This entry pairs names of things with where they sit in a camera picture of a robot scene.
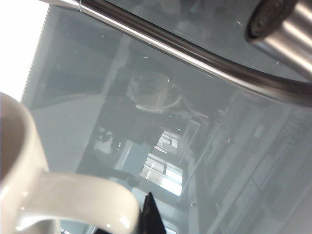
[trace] mug handle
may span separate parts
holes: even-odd
[[[140,209],[123,186],[98,177],[43,172],[21,205],[16,229],[49,219],[88,223],[113,234],[138,233]]]

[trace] bright light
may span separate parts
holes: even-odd
[[[39,0],[1,2],[1,91],[20,101],[48,4]]]

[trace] ceramic mug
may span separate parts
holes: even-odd
[[[170,78],[158,72],[142,72],[138,78],[136,107],[150,113],[163,113],[181,100],[179,95],[172,103],[165,105],[168,92],[175,88]]]
[[[113,234],[137,232],[140,211],[130,191],[102,178],[50,173],[29,111],[3,93],[0,98],[1,233],[24,233],[51,219],[89,223]]]

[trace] black pointed object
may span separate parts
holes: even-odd
[[[166,234],[152,193],[145,197],[140,222],[142,234]]]

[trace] glass surface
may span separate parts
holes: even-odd
[[[257,1],[155,2],[121,6],[234,61],[300,79],[244,43]],[[141,206],[152,192],[168,233],[300,233],[309,217],[310,110],[240,90],[83,14],[50,8],[22,102],[51,171],[110,179]]]

